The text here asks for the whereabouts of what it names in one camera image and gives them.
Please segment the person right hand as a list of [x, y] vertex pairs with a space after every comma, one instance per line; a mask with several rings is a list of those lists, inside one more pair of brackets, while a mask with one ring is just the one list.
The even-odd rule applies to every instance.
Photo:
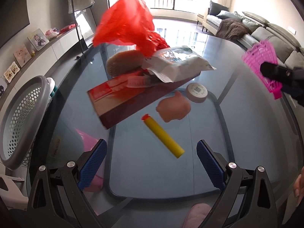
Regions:
[[296, 206], [299, 206], [304, 196], [304, 167], [302, 167], [300, 174], [295, 180], [293, 192], [297, 202]]

